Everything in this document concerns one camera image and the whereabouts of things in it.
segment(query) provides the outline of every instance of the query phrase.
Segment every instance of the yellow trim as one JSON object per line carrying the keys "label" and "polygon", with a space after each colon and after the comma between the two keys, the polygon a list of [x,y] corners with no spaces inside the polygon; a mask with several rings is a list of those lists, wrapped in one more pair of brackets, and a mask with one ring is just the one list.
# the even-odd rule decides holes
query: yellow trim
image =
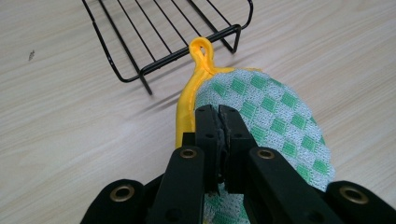
{"label": "yellow trim", "polygon": [[243,69],[250,72],[262,72],[262,69],[260,68],[243,68]]}
{"label": "yellow trim", "polygon": [[195,132],[195,98],[201,85],[217,73],[230,73],[234,70],[232,67],[215,67],[212,43],[206,38],[197,37],[193,39],[189,49],[191,57],[195,60],[195,69],[177,102],[176,148],[181,147],[183,133]]}

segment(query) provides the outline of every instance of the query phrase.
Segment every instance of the white and green pattern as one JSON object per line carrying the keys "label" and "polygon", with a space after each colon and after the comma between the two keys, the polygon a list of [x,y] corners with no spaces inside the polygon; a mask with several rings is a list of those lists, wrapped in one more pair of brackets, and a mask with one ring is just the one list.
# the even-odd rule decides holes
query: white and green pattern
{"label": "white and green pattern", "polygon": [[[325,190],[334,177],[330,150],[308,106],[289,87],[244,69],[217,74],[197,92],[196,108],[228,105],[239,111],[257,144],[279,151],[305,181]],[[211,223],[248,223],[240,195],[205,198]]]}

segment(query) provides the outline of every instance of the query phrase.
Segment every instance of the light wood surface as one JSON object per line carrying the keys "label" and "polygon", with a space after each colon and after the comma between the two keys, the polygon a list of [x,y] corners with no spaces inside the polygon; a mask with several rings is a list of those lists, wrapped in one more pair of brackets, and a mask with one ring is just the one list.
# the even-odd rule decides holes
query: light wood surface
{"label": "light wood surface", "polygon": [[[235,55],[215,44],[217,65],[262,68],[295,89],[332,151],[335,179],[396,207],[396,1],[254,4]],[[118,63],[124,74],[128,65]],[[0,223],[79,223],[110,182],[161,174],[193,67],[186,56],[148,75],[149,96],[140,81],[117,80],[80,1],[1,1]]]}

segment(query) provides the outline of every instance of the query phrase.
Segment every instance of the brass grommet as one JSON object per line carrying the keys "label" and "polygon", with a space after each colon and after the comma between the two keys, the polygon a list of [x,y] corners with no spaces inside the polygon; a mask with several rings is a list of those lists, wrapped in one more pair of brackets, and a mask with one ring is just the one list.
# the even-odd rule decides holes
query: brass grommet
{"label": "brass grommet", "polygon": [[369,202],[369,199],[364,193],[350,186],[341,187],[340,193],[344,198],[353,203],[366,204]]}
{"label": "brass grommet", "polygon": [[134,187],[121,185],[114,188],[110,193],[110,199],[116,203],[125,202],[134,196]]}
{"label": "brass grommet", "polygon": [[182,149],[180,151],[180,156],[184,159],[192,159],[194,157],[196,157],[197,155],[197,151],[195,151],[194,149]]}
{"label": "brass grommet", "polygon": [[275,157],[274,152],[267,150],[267,149],[261,149],[257,151],[257,155],[260,158],[266,159],[266,160],[271,160]]}

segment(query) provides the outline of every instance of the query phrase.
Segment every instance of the pot holder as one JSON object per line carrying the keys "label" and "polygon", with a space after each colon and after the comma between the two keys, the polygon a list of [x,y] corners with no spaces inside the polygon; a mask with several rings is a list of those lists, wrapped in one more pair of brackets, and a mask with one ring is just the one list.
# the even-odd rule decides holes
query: pot holder
{"label": "pot holder", "polygon": [[[191,41],[190,54],[196,65],[177,103],[176,147],[183,133],[195,132],[195,108],[227,105],[239,111],[260,147],[279,151],[309,185],[325,190],[334,177],[330,150],[296,92],[257,69],[215,67],[212,44],[203,37]],[[205,223],[249,223],[243,195],[224,186],[220,195],[205,196]]]}

